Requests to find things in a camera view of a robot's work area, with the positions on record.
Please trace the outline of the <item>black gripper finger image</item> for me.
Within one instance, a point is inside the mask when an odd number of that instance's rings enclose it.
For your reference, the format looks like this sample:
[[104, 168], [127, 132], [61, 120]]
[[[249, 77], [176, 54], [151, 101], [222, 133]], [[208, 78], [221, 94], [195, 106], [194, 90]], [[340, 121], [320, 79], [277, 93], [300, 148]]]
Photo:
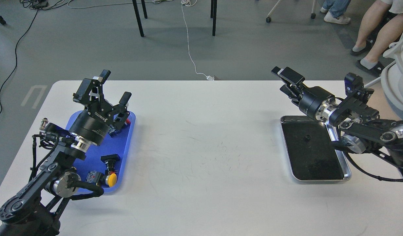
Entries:
[[276, 76], [280, 77], [282, 81], [284, 81], [287, 86], [292, 85], [293, 87], [303, 89], [304, 88], [304, 80], [305, 77], [300, 73], [294, 71], [290, 67], [279, 68], [275, 66], [271, 72]]
[[83, 79], [73, 101], [84, 105], [82, 113], [111, 112], [111, 104], [104, 99], [103, 84], [110, 76], [110, 70], [103, 70], [96, 79]]
[[119, 100], [119, 104], [113, 107], [112, 112], [110, 112], [110, 115], [113, 118], [111, 124], [113, 124], [115, 121], [123, 123], [129, 117], [127, 103], [131, 96], [132, 94], [130, 92], [124, 92], [122, 98]]
[[303, 85], [300, 85], [298, 87], [295, 87], [293, 85], [290, 86], [283, 85], [280, 88], [280, 91], [286, 94], [289, 97], [289, 99], [292, 100], [293, 104], [299, 106], [300, 101], [302, 100], [303, 97]]

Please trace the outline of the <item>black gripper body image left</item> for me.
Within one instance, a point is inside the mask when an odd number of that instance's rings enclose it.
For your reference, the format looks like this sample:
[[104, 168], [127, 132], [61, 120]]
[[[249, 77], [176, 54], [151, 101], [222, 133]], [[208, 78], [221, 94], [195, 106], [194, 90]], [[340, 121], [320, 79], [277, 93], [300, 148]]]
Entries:
[[108, 134], [112, 121], [110, 112], [82, 113], [79, 111], [73, 114], [69, 120], [69, 132], [93, 145], [100, 146]]

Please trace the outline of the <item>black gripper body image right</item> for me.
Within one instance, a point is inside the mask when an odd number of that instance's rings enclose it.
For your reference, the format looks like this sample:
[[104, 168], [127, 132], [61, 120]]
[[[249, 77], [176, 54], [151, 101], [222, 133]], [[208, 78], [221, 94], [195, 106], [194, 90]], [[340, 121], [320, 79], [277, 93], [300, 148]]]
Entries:
[[315, 121], [327, 121], [336, 109], [335, 96], [319, 86], [303, 87], [299, 109]]

